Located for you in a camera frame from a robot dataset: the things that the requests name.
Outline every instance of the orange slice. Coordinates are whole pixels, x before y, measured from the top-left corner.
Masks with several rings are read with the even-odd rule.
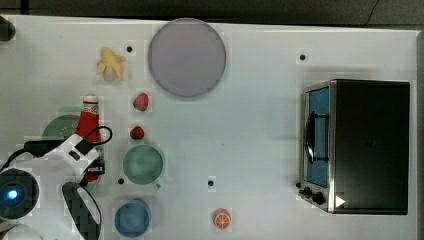
[[[219,209],[215,212],[214,224],[217,228],[224,230],[230,226],[231,216],[225,209]]]

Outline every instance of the oven window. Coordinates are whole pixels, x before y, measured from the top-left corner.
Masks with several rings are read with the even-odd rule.
[[[328,184],[328,120],[330,114],[329,89],[322,88],[309,92],[306,180],[327,188]]]

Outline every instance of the red strawberry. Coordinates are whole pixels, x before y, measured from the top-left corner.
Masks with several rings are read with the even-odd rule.
[[[130,136],[134,140],[143,139],[144,138],[144,131],[140,126],[137,126],[133,128],[130,132]]]
[[[139,111],[146,111],[147,107],[149,106],[149,96],[145,93],[138,95],[134,99],[133,106]]]

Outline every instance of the red bottle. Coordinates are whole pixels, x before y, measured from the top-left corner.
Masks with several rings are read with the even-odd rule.
[[[88,133],[97,127],[99,127],[99,100],[96,95],[90,94],[84,97],[75,133],[81,137],[86,137]],[[86,140],[92,143],[101,142],[102,137],[99,130],[90,134]]]

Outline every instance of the blue light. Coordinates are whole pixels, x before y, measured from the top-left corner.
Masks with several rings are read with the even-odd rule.
[[[16,190],[11,190],[7,193],[8,199],[15,199],[18,196],[18,192]]]

